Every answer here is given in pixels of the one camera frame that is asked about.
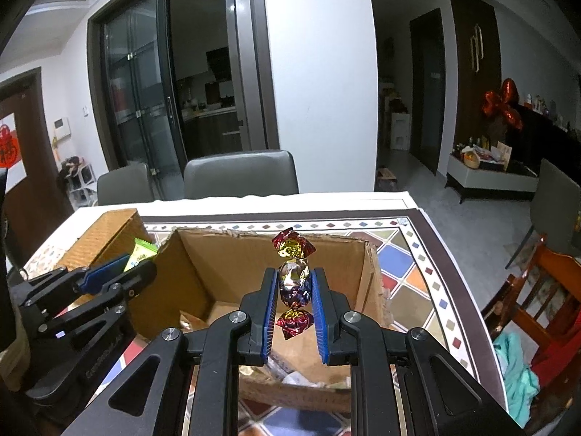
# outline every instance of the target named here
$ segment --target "chair backrest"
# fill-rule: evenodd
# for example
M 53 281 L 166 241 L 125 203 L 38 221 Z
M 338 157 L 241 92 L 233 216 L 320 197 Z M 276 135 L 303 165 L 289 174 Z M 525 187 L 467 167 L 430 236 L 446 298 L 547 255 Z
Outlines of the chair backrest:
M 99 205 L 149 203 L 155 200 L 147 164 L 133 164 L 111 170 L 97 179 Z
M 522 305 L 519 305 L 517 303 L 518 297 L 527 282 L 528 276 L 535 268 L 538 268 L 540 272 L 537 284 L 534 285 L 527 297 L 522 301 Z M 553 277 L 555 282 L 551 285 L 548 296 L 543 300 L 541 307 L 534 316 L 531 316 L 527 309 L 541 289 L 547 274 Z M 566 298 L 555 316 L 548 323 L 548 326 L 544 328 L 538 322 L 538 319 L 560 286 L 566 290 Z M 495 318 L 492 316 L 492 311 L 498 302 L 503 304 L 502 312 L 500 312 L 500 308 L 495 312 L 499 318 L 493 323 Z M 563 334 L 567 332 L 579 312 L 579 302 L 581 302 L 581 264 L 571 256 L 553 252 L 547 247 L 546 238 L 541 237 L 527 268 L 519 277 L 515 277 L 512 274 L 509 276 L 499 293 L 484 308 L 483 316 L 485 322 L 489 321 L 489 317 L 493 319 L 490 321 L 493 326 L 489 327 L 487 324 L 489 330 L 498 326 L 496 328 L 498 332 L 491 333 L 491 337 L 495 338 L 500 330 L 510 320 L 513 320 L 543 350 L 553 340 L 563 337 Z
M 185 198 L 298 193 L 292 155 L 261 150 L 200 157 L 184 170 Z
M 535 231 L 547 235 L 547 246 L 572 252 L 571 238 L 581 202 L 581 187 L 548 160 L 541 161 L 539 184 L 531 202 Z

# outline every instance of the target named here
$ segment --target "metal screw cap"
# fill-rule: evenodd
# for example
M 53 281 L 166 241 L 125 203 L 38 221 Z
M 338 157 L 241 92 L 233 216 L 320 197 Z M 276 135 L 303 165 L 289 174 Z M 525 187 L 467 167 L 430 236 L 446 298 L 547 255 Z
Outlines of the metal screw cap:
M 232 313 L 230 313 L 228 318 L 233 323 L 240 323 L 240 322 L 243 322 L 244 320 L 246 320 L 246 313 L 244 313 L 244 311 L 240 311 L 240 310 L 233 311 Z
M 410 334 L 416 340 L 426 340 L 428 337 L 428 332 L 423 328 L 412 328 Z
M 361 321 L 361 315 L 356 311 L 348 311 L 343 315 L 343 318 L 345 318 L 345 321 L 348 323 L 357 323 Z
M 162 337 L 165 340 L 174 340 L 179 336 L 177 328 L 167 328 L 162 331 Z

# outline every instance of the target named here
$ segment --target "foil candy wrapper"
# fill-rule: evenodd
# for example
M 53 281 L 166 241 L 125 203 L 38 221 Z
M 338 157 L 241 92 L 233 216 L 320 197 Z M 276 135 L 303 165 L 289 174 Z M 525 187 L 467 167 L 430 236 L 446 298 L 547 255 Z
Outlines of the foil candy wrapper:
M 287 258 L 278 269 L 278 287 L 281 301 L 290 309 L 280 316 L 276 325 L 283 329 L 285 339 L 289 339 L 313 324 L 313 315 L 300 308 L 311 300 L 313 284 L 306 258 L 315 252 L 315 247 L 292 228 L 281 231 L 272 244 L 279 256 Z
M 312 281 L 306 260 L 289 259 L 278 270 L 281 301 L 293 310 L 307 306 L 311 300 Z
M 313 315 L 306 310 L 287 310 L 278 318 L 276 325 L 283 329 L 285 339 L 290 339 L 313 325 Z
M 288 228 L 278 233 L 272 240 L 272 244 L 274 244 L 274 248 L 281 257 L 306 259 L 315 252 L 315 246 L 294 231 L 293 228 Z

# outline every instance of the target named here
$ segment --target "gray dining chair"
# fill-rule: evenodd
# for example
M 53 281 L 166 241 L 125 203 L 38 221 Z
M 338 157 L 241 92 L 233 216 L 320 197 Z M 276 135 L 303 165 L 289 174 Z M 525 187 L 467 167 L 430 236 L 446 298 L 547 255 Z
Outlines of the gray dining chair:
M 294 161 L 285 150 L 258 150 L 200 157 L 184 170 L 185 198 L 293 195 Z
M 569 256 L 581 251 L 571 244 L 581 207 L 581 187 L 548 160 L 541 161 L 539 183 L 531 201 L 531 227 L 505 269 L 521 252 L 533 231 L 547 235 L 547 247 Z
M 145 163 L 111 170 L 97 179 L 99 205 L 149 203 L 154 200 L 149 167 Z

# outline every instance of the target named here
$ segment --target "red wooden chair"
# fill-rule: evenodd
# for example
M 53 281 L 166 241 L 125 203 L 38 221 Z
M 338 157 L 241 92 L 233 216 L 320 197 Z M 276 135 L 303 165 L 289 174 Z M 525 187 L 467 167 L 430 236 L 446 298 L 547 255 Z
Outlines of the red wooden chair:
M 540 276 L 522 304 L 517 302 L 531 270 Z M 555 279 L 541 307 L 531 316 L 527 310 L 545 280 Z M 565 300 L 544 328 L 538 318 L 557 291 L 565 291 Z M 527 434 L 541 429 L 571 404 L 581 375 L 581 265 L 570 256 L 548 249 L 541 237 L 527 268 L 520 276 L 509 275 L 498 293 L 482 310 L 490 337 L 494 340 L 513 321 L 539 345 L 532 369 L 539 375 L 541 392 L 531 407 Z

